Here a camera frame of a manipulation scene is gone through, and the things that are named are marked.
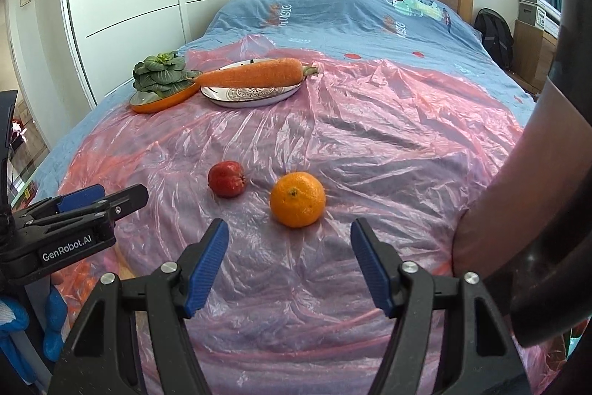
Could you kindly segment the left gloved hand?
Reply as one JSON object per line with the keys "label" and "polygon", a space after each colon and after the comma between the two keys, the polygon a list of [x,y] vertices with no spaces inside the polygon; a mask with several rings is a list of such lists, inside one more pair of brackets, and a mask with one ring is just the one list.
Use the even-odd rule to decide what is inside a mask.
{"label": "left gloved hand", "polygon": [[60,283],[45,277],[1,290],[1,385],[9,394],[40,394],[49,388],[69,330]]}

